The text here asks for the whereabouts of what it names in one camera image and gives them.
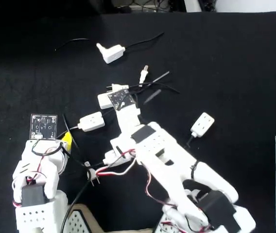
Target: black fabric surface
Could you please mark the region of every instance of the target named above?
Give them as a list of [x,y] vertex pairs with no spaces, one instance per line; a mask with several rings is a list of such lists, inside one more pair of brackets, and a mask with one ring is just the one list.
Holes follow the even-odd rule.
[[[94,43],[64,41],[87,37],[107,48],[165,35],[155,43],[132,47],[107,65]],[[181,94],[163,90],[141,106],[146,120],[158,122],[184,144],[191,125],[206,111],[215,124],[191,143],[192,154],[208,163],[238,191],[238,205],[254,217],[255,232],[275,231],[276,13],[138,14],[80,20],[42,19],[0,25],[0,233],[15,232],[11,204],[12,173],[29,137],[31,113],[61,114],[70,126],[99,111],[97,95],[111,83],[136,84],[144,65],[149,78],[163,79]],[[152,90],[139,96],[142,103]],[[92,164],[111,149],[119,127],[114,113],[107,126],[75,132],[84,158]],[[105,231],[154,227],[160,204],[144,193],[147,174],[135,166],[126,176],[104,177],[80,202]],[[69,201],[86,181],[70,162],[59,188]],[[154,181],[150,192],[166,193]]]

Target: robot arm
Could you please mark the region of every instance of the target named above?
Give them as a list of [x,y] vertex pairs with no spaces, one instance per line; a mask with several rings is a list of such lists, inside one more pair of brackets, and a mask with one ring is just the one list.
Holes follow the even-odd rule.
[[[114,153],[118,155],[118,151],[135,149],[138,164],[167,191],[174,207],[164,205],[163,212],[173,223],[187,232],[248,233],[255,228],[249,212],[233,205],[238,200],[233,186],[207,164],[197,161],[157,123],[140,124],[140,110],[133,104],[128,91],[119,91],[109,98],[122,132],[111,140]],[[191,191],[183,186],[185,180],[204,184],[211,191],[194,203],[188,198]]]

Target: plug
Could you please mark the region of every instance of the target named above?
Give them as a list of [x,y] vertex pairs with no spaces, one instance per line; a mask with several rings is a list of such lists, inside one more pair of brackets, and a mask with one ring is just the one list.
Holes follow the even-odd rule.
[[103,126],[105,126],[105,124],[101,112],[87,115],[81,118],[80,123],[78,123],[78,128],[84,132],[92,131]]
[[141,71],[139,84],[144,83],[144,81],[146,80],[146,77],[148,74],[148,68],[149,68],[149,66],[144,66],[143,70]]
[[125,52],[125,47],[122,47],[121,45],[115,45],[109,49],[106,49],[99,43],[97,43],[96,46],[103,55],[103,59],[107,64],[119,59]]
[[192,126],[191,135],[193,137],[203,136],[214,122],[215,122],[214,118],[212,118],[207,113],[202,113],[201,116],[196,120],[196,122]]
[[97,182],[100,184],[99,180],[98,180],[98,177],[96,176],[96,172],[93,168],[90,168],[89,169],[89,172],[90,172],[90,178],[89,178],[89,173],[87,173],[87,179],[90,180],[92,186],[94,187],[94,183],[93,183],[93,180],[96,179]]

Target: black circuit board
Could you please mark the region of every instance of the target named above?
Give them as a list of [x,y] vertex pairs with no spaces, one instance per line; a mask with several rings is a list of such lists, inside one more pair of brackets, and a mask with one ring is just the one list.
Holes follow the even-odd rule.
[[121,110],[123,107],[135,104],[135,101],[128,89],[123,89],[108,95],[115,110]]
[[30,139],[56,139],[57,115],[31,114]]

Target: cable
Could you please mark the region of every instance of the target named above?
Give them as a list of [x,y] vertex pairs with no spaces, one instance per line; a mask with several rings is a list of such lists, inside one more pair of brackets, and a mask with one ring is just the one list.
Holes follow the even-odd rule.
[[87,38],[76,38],[76,39],[68,40],[65,43],[63,43],[61,46],[55,48],[55,51],[59,50],[60,48],[64,47],[65,45],[67,45],[67,44],[69,44],[69,43],[71,43],[73,41],[80,41],[80,40],[88,40],[88,41],[90,41],[90,39],[87,39]]
[[191,179],[194,180],[194,172],[196,170],[197,165],[199,164],[200,161],[196,160],[194,165],[191,167]]
[[195,230],[192,230],[191,226],[190,226],[190,223],[189,223],[189,220],[188,220],[188,217],[185,215],[185,218],[187,220],[187,224],[188,224],[188,228],[190,229],[190,231],[194,232],[194,233],[205,233],[207,232],[207,230],[209,229],[210,227],[210,224],[208,224],[207,226],[205,227],[202,227],[199,231],[195,231]]
[[[89,169],[87,170],[87,173],[88,173],[88,177],[90,178],[91,177],[91,173],[89,171]],[[86,181],[86,184],[82,187],[82,189],[80,190],[80,192],[78,192],[78,194],[76,195],[75,199],[73,200],[73,202],[71,203],[70,207],[68,208],[66,214],[65,214],[65,217],[64,217],[64,220],[61,224],[61,229],[60,229],[60,233],[64,233],[64,229],[65,229],[65,224],[66,224],[66,221],[69,217],[69,214],[73,208],[73,206],[76,204],[76,202],[78,201],[78,199],[80,198],[80,196],[83,194],[83,192],[86,190],[86,188],[88,187],[89,183],[90,183],[91,179],[89,179],[88,181]]]
[[194,136],[191,135],[191,137],[189,138],[189,140],[187,141],[187,146],[190,148],[190,142],[194,139]]
[[73,136],[72,136],[72,134],[71,134],[71,129],[70,129],[69,126],[68,126],[68,123],[67,123],[67,119],[66,119],[65,114],[62,114],[62,118],[63,118],[63,120],[64,120],[64,124],[65,124],[65,127],[66,127],[66,129],[67,129],[67,132],[70,133],[70,136],[71,136],[71,138],[72,138],[72,142],[74,143],[75,147],[77,148],[78,153],[81,154],[80,148],[79,148],[78,144],[76,143],[76,141],[74,140],[74,138],[73,138]]
[[151,178],[152,178],[152,175],[151,175],[151,172],[146,168],[147,172],[148,172],[148,181],[147,181],[147,185],[146,185],[146,188],[145,188],[145,193],[147,194],[147,196],[151,197],[153,200],[155,200],[156,202],[162,204],[162,205],[170,205],[172,207],[177,207],[176,205],[174,204],[170,204],[170,203],[167,203],[167,202],[164,202],[162,200],[158,200],[156,198],[154,198],[150,193],[149,193],[149,185],[151,183]]
[[99,176],[99,177],[100,176],[113,176],[113,175],[122,176],[122,175],[125,175],[135,165],[136,160],[137,159],[135,158],[124,172],[121,172],[121,173],[117,173],[117,172],[113,172],[113,171],[111,171],[111,172],[101,172],[101,171],[107,169],[105,167],[105,168],[101,168],[101,170],[99,170],[99,171],[97,170],[95,174],[96,174],[96,176]]
[[164,83],[157,83],[157,82],[140,83],[140,84],[132,85],[129,88],[137,87],[139,85],[148,85],[148,84],[151,84],[151,85],[153,85],[153,84],[160,85],[160,86],[163,86],[163,87],[166,87],[166,88],[170,89],[171,91],[174,91],[174,92],[180,94],[180,91],[176,90],[175,88],[173,88],[173,87],[171,87],[169,85],[166,85]]
[[162,36],[163,34],[164,34],[164,32],[162,32],[162,33],[160,33],[160,34],[158,34],[158,35],[156,35],[156,36],[154,36],[154,37],[152,37],[152,38],[150,38],[150,39],[142,40],[142,41],[136,42],[136,43],[134,43],[134,44],[128,45],[128,46],[125,47],[125,48],[128,49],[129,47],[132,47],[132,46],[134,46],[134,45],[139,45],[139,44],[142,44],[142,43],[147,43],[147,42],[149,42],[149,41],[152,41],[152,40],[155,40],[155,39],[159,38],[159,37]]
[[53,150],[52,152],[48,152],[48,153],[39,153],[39,152],[34,151],[34,149],[35,149],[35,147],[37,146],[37,144],[38,144],[39,141],[41,141],[41,139],[37,140],[37,142],[33,144],[32,149],[31,149],[31,152],[32,152],[33,154],[37,155],[37,156],[42,156],[42,157],[43,157],[43,156],[49,156],[49,155],[55,154],[55,153],[57,153],[58,151],[60,151],[61,148],[62,148],[62,146],[63,146],[63,143],[60,142],[60,143],[59,143],[59,147],[58,147],[56,150]]
[[69,158],[72,158],[75,162],[77,162],[79,165],[83,166],[83,167],[86,167],[85,164],[83,164],[81,161],[77,160],[76,158],[74,158],[71,154],[69,154],[69,152],[64,148],[62,147],[62,150],[63,152],[69,157]]
[[[75,130],[75,129],[78,129],[78,126],[74,126],[74,127],[71,127],[70,130]],[[61,134],[59,134],[56,139],[60,139],[63,135],[66,134],[66,132],[68,132],[67,130],[66,131],[63,131]]]

